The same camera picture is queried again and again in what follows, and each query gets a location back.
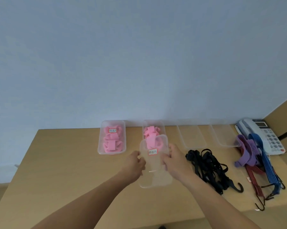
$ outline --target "forearm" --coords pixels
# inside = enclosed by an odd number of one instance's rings
[[[259,228],[195,174],[181,181],[191,192],[213,229]]]
[[[116,174],[100,186],[58,209],[32,229],[92,229],[115,197],[127,185],[122,175]]]

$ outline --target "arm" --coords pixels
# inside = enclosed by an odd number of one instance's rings
[[[138,151],[131,153],[115,176],[58,209],[32,229],[94,228],[115,197],[142,175],[145,160],[138,159],[138,155]]]
[[[260,228],[193,173],[176,145],[169,144],[169,147],[171,156],[162,154],[162,161],[172,177],[191,192],[213,229]]]

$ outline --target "telephone screen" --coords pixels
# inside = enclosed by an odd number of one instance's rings
[[[259,127],[264,127],[264,126],[267,126],[267,124],[266,123],[264,123],[264,122],[255,122],[256,123],[256,125],[258,125]]]

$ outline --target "hand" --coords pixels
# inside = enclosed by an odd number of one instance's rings
[[[133,151],[127,156],[125,162],[118,174],[121,175],[127,185],[136,181],[145,170],[144,158],[138,159],[139,151]]]
[[[171,176],[182,182],[187,179],[187,177],[193,175],[193,171],[190,168],[185,155],[175,144],[169,144],[169,148],[172,150],[170,155],[161,154],[161,160],[163,164],[166,165]]]

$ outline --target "white tag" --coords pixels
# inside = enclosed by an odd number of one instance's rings
[[[115,133],[115,132],[117,132],[117,129],[116,128],[109,128],[108,132],[109,133]]]
[[[148,151],[148,155],[150,156],[150,155],[155,155],[155,154],[157,154],[158,153],[158,149],[150,149],[149,151]]]

